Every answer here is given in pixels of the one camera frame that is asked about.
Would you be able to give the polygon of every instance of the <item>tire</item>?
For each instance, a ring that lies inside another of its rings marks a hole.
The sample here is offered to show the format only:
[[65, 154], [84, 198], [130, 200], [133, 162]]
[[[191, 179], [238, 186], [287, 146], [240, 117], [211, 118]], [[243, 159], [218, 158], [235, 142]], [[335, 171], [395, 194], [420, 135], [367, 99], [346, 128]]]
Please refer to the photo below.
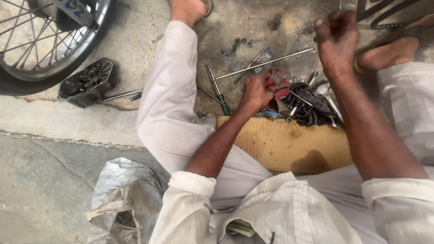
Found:
[[10, 75], [5, 69], [0, 66], [0, 95], [7, 96], [23, 96], [35, 94], [41, 91], [45, 91], [51, 88], [65, 78], [70, 76], [74, 71], [76, 71], [81, 64], [89, 57], [90, 53], [95, 49], [96, 45], [104, 37], [107, 28], [110, 24], [110, 19], [113, 16], [116, 7], [116, 0], [112, 0], [108, 7], [108, 16], [104, 19], [104, 22], [100, 25], [98, 33], [94, 40], [89, 44], [89, 46], [84, 50], [79, 57], [69, 66], [67, 66], [61, 72], [55, 74], [48, 79], [41, 81], [25, 81], [17, 79], [16, 77]]

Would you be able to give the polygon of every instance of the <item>front fork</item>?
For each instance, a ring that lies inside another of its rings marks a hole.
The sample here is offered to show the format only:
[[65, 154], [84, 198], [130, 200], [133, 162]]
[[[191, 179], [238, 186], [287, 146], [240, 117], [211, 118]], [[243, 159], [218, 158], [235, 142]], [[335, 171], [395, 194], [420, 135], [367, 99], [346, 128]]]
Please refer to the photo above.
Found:
[[86, 6], [83, 5], [80, 0], [51, 0], [51, 2], [80, 25], [86, 26], [92, 30], [97, 30], [99, 28], [93, 15], [86, 9]]

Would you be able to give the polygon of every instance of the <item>white shirt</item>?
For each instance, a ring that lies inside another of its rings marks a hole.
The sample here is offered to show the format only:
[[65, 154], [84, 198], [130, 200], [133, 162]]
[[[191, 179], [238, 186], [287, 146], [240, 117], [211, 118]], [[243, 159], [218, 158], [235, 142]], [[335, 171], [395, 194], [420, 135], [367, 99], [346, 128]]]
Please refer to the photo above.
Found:
[[[226, 211], [210, 209], [215, 184], [172, 174], [150, 243], [361, 243], [337, 209], [291, 172], [264, 180]], [[434, 181], [372, 179], [362, 191], [389, 243], [434, 243]]]

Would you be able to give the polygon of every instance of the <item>white trousers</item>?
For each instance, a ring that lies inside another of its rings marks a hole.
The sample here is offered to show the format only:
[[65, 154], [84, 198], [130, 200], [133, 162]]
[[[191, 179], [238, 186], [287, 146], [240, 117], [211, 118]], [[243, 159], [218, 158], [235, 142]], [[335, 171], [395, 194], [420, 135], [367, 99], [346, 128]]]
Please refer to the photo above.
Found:
[[[197, 35], [171, 21], [158, 42], [138, 114], [138, 136], [169, 172], [183, 170], [194, 152], [214, 132], [202, 125], [196, 101]], [[378, 72], [381, 99], [392, 126], [424, 165], [434, 165], [434, 65], [405, 63]], [[434, 176], [434, 168], [425, 167]], [[214, 208], [237, 205], [260, 182], [271, 177], [254, 158], [233, 145], [217, 177]], [[372, 212], [362, 197], [362, 178], [354, 166], [303, 176], [359, 233], [364, 243], [381, 243]]]

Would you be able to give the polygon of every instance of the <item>bare foot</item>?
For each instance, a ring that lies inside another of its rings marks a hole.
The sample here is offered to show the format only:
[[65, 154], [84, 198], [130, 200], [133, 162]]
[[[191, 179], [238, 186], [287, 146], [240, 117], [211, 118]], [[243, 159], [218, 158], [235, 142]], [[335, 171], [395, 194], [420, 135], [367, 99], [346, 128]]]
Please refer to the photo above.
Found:
[[168, 0], [170, 7], [170, 20], [179, 20], [188, 27], [205, 17], [206, 9], [201, 0]]
[[[434, 14], [430, 14], [407, 27], [433, 25]], [[377, 72], [391, 66], [414, 61], [414, 53], [418, 49], [419, 40], [416, 37], [404, 37], [391, 44], [371, 49], [355, 59], [358, 72], [366, 74]]]

